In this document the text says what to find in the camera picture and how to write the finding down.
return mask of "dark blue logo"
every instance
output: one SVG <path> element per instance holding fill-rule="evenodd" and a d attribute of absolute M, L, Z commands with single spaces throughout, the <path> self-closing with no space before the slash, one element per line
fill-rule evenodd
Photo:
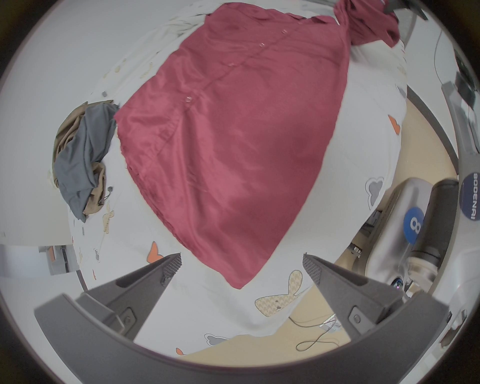
<path fill-rule="evenodd" d="M 479 193 L 479 174 L 478 172 L 470 173 L 463 179 L 460 187 L 460 208 L 463 214 L 470 220 L 480 220 L 479 210 L 477 208 Z"/>
<path fill-rule="evenodd" d="M 403 218 L 403 234 L 410 244 L 415 244 L 424 218 L 422 210 L 418 207 L 410 208 L 405 214 Z"/>

